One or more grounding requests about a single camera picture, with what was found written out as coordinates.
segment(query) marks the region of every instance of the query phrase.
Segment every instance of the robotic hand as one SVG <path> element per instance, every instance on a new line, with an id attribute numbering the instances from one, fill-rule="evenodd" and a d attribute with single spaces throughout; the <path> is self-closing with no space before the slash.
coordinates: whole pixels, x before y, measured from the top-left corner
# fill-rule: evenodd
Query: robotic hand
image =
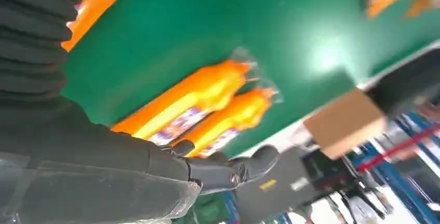
<path id="1" fill-rule="evenodd" d="M 194 148 L 190 141 L 180 142 L 173 148 L 163 147 L 175 156 L 187 154 Z M 189 168 L 189 180 L 201 188 L 201 194 L 232 190 L 252 179 L 264 176 L 276 163 L 278 151 L 272 146 L 263 146 L 251 157 L 228 158 L 221 152 L 210 157 L 185 158 Z"/>

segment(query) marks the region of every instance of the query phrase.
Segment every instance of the red bar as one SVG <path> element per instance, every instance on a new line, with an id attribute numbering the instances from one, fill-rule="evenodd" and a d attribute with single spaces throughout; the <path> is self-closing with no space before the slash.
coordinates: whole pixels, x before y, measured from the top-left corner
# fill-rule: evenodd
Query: red bar
<path id="1" fill-rule="evenodd" d="M 395 155 L 396 153 L 398 153 L 399 151 L 409 148 L 413 145 L 415 145 L 416 143 L 422 141 L 425 138 L 430 137 L 431 135 L 433 135 L 436 131 L 440 130 L 440 124 L 436 124 L 431 128 L 426 129 L 425 131 L 417 134 L 414 137 L 411 137 L 409 139 L 407 139 L 406 141 L 404 141 L 401 144 L 398 144 L 396 146 L 394 146 L 392 149 L 387 150 L 385 153 L 380 154 L 376 157 L 374 157 L 373 159 L 359 165 L 357 167 L 357 169 L 359 171 L 368 171 L 370 170 L 373 166 L 376 166 L 377 164 L 379 164 L 380 162 L 382 162 L 383 160 L 385 160 L 385 158 L 387 157 L 391 157 L 393 155 Z"/>

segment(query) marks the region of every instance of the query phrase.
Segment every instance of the green table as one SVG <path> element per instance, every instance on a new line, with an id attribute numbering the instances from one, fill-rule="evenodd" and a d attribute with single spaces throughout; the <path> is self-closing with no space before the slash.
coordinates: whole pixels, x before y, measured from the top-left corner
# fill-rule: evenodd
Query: green table
<path id="1" fill-rule="evenodd" d="M 72 51 L 64 95 L 116 123 L 236 46 L 284 94 L 227 148 L 236 155 L 440 37 L 440 11 L 402 0 L 368 20 L 364 0 L 119 0 Z"/>

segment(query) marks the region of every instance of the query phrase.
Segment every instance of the brown cardboard box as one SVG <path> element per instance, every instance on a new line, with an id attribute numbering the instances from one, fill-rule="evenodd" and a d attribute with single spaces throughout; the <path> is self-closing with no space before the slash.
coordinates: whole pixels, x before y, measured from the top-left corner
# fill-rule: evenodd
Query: brown cardboard box
<path id="1" fill-rule="evenodd" d="M 321 150 L 337 159 L 384 132 L 387 118 L 363 91 L 354 89 L 304 121 Z"/>

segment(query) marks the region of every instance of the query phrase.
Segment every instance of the yellow label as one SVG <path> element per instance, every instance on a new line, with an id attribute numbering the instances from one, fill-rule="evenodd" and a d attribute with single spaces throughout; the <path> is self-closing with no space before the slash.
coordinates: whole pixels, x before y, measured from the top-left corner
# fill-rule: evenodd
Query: yellow label
<path id="1" fill-rule="evenodd" d="M 262 190 L 266 190 L 266 189 L 272 187 L 273 185 L 275 185 L 276 183 L 277 183 L 277 180 L 275 180 L 275 179 L 271 179 L 271 180 L 269 180 L 269 181 L 263 183 L 262 185 L 260 185 L 260 188 L 261 188 Z"/>

